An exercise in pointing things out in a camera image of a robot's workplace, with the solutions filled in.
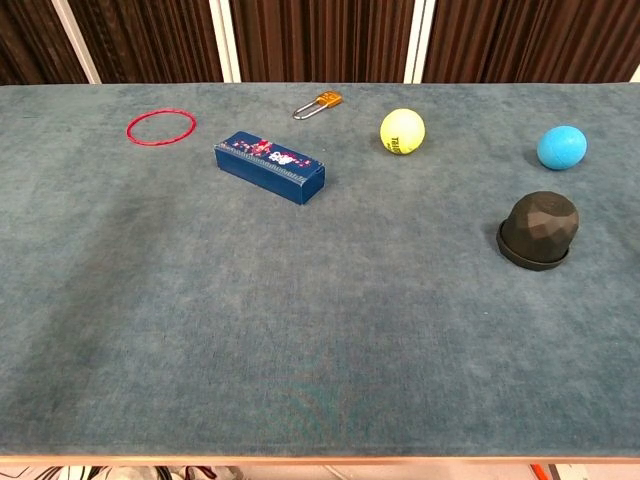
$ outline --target yellow tennis ball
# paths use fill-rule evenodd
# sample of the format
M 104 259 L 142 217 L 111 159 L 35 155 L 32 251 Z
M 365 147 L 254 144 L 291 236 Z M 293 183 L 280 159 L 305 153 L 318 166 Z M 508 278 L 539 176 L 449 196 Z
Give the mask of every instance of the yellow tennis ball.
M 380 125 L 380 138 L 393 153 L 407 154 L 418 148 L 424 140 L 426 129 L 422 117 L 408 108 L 398 108 Z

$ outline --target orange object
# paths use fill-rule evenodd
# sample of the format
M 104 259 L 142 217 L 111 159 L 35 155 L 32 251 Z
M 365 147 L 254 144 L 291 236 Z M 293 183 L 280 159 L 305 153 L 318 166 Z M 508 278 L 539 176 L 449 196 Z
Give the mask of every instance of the orange object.
M 298 108 L 295 112 L 293 112 L 293 118 L 296 120 L 304 120 L 305 118 L 312 117 L 316 113 L 321 112 L 325 108 L 332 108 L 336 105 L 340 105 L 342 103 L 342 95 L 333 90 L 329 90 L 328 92 L 324 92 L 316 97 L 313 102 L 309 102 L 306 105 Z M 307 110 L 309 107 L 313 105 L 319 105 L 319 108 L 313 109 L 310 113 L 305 115 L 301 115 L 302 112 Z
M 533 473 L 535 473 L 538 480 L 549 480 L 549 477 L 547 477 L 547 474 L 540 465 L 533 464 L 531 465 L 531 469 L 533 470 Z

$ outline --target floor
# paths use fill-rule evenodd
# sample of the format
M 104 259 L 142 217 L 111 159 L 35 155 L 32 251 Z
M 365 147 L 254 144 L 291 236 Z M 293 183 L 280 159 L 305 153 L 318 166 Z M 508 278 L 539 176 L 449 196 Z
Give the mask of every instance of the floor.
M 171 467 L 170 477 L 154 468 L 107 468 L 94 480 L 536 480 L 528 465 L 433 464 L 389 466 Z M 575 466 L 562 480 L 640 480 L 640 465 Z M 89 469 L 66 467 L 53 475 L 46 467 L 0 467 L 0 480 L 83 480 Z

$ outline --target red ring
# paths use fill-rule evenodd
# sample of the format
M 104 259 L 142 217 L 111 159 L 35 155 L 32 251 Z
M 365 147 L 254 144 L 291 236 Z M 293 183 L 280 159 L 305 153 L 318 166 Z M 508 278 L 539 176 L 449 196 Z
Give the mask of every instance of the red ring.
M 158 115 L 160 113 L 177 113 L 178 115 L 182 115 L 184 117 L 187 117 L 189 120 L 191 120 L 191 126 L 182 135 L 178 135 L 177 137 L 173 137 L 173 138 L 170 138 L 168 140 L 160 140 L 160 141 L 157 141 L 157 142 L 145 142 L 145 141 L 139 140 L 139 139 L 137 139 L 136 137 L 133 136 L 131 131 L 133 130 L 133 127 L 135 127 L 136 124 L 140 120 L 144 120 L 147 117 L 152 117 L 152 116 Z M 152 110 L 151 112 L 143 113 L 139 117 L 136 117 L 133 120 L 131 120 L 131 123 L 127 127 L 127 138 L 129 140 L 131 140 L 133 143 L 137 143 L 138 145 L 143 145 L 145 147 L 157 147 L 157 146 L 160 146 L 160 145 L 169 145 L 171 143 L 179 142 L 183 138 L 186 138 L 189 135 L 191 135 L 191 133 L 195 129 L 196 129 L 196 117 L 194 117 L 192 113 L 189 113 L 186 110 L 179 110 L 177 108 L 161 108 L 159 110 Z

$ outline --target wooden table edge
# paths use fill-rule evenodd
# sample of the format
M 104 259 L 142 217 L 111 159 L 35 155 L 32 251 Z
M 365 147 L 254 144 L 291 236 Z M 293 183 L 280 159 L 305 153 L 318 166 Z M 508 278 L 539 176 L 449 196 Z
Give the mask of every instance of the wooden table edge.
M 640 464 L 640 457 L 261 457 L 208 455 L 3 455 L 2 466 L 295 466 L 295 465 L 400 465 L 400 464 Z

